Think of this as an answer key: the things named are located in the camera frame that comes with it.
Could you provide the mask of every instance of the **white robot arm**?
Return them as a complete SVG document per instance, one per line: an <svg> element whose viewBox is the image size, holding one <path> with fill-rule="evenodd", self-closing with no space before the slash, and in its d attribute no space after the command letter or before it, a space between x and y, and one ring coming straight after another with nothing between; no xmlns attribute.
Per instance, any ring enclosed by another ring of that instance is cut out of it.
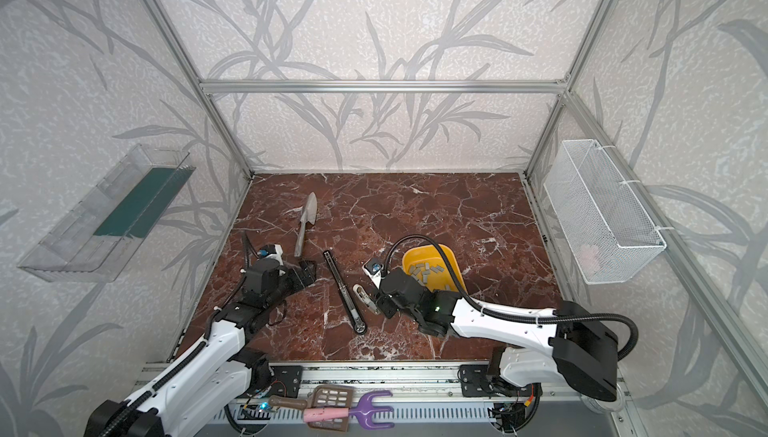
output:
<svg viewBox="0 0 768 437"><path fill-rule="evenodd" d="M285 269L279 245L262 247L246 261L239 285L204 336L162 374L117 403L107 400L88 420L85 437L192 437L238 395L265 393L273 382L266 355L246 345L272 309L315 282L315 264ZM241 297L235 293L242 289Z"/></svg>
<svg viewBox="0 0 768 437"><path fill-rule="evenodd" d="M425 236L404 237L398 243L411 237L423 238L438 247ZM388 318L399 311L412 317L418 330L428 335L445 337L454 333L511 345L494 352L488 366L486 377L495 382L496 388L507 386L513 395L531 383L566 382L594 399L616 400L617 362L637 342L637 327L628 318L590 314L569 301L563 301L559 309L485 303L469 297L464 289L429 290L402 269L386 272L385 267L373 258L363 270L378 287L375 304ZM618 320L630 327L632 336L621 351L618 337L600 322L602 319Z"/></svg>

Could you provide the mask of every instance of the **white wire basket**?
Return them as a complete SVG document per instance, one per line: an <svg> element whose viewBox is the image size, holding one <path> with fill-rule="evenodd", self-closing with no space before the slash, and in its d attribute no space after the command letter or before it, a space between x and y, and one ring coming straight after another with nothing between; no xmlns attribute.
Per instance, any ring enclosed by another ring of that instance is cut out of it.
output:
<svg viewBox="0 0 768 437"><path fill-rule="evenodd" d="M593 139L561 142L544 190L586 283L626 282L667 248L630 183Z"/></svg>

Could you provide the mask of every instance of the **clear plastic tray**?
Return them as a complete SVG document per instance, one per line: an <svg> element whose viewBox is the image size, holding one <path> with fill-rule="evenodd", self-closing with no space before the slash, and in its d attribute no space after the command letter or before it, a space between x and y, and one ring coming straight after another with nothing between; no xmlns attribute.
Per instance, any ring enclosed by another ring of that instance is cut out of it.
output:
<svg viewBox="0 0 768 437"><path fill-rule="evenodd" d="M50 282L112 282L189 179L188 156L135 146L18 266Z"/></svg>

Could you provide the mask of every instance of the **wallpaper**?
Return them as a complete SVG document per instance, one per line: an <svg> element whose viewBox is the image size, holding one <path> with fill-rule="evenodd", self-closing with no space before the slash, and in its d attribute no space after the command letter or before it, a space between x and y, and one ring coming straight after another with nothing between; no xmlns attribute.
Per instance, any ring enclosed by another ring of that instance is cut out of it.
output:
<svg viewBox="0 0 768 437"><path fill-rule="evenodd" d="M237 94L217 105L255 169L521 170L548 94Z"/></svg>
<svg viewBox="0 0 768 437"><path fill-rule="evenodd" d="M768 350L768 0L622 0L578 94Z"/></svg>
<svg viewBox="0 0 768 437"><path fill-rule="evenodd" d="M247 182L138 0L0 0L0 433L82 435L165 361ZM197 170L113 283L16 265L137 143Z"/></svg>
<svg viewBox="0 0 768 437"><path fill-rule="evenodd" d="M593 312L626 315L640 329L638 346L619 367L648 435L768 435L768 415L663 253L626 283L584 283L543 185L559 142L579 138L587 136L566 109L531 183L564 265L564 297ZM626 327L608 326L624 342Z"/></svg>
<svg viewBox="0 0 768 437"><path fill-rule="evenodd" d="M205 78L562 78L598 0L162 0Z"/></svg>

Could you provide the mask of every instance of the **ratchet wrench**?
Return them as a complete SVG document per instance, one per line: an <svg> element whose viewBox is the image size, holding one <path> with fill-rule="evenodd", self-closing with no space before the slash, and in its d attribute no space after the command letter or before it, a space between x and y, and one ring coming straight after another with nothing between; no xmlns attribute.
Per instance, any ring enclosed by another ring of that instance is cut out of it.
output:
<svg viewBox="0 0 768 437"><path fill-rule="evenodd" d="M355 301L352 300L352 296L350 295L350 291L346 288L346 284L344 284L344 280L341 279L339 268L336 266L336 259L333 258L333 254L331 253L330 250L326 250L325 252L323 252L322 256L326 259L328 268L331 269L333 278L336 279L336 283L339 285L341 300L344 303L344 308L346 309L347 315L350 317L350 323L352 324L352 328L355 330L356 334L359 334L362 336L368 330L368 326L366 326L366 321L362 319L362 316L360 315L360 311L357 309L357 306L355 305Z"/></svg>

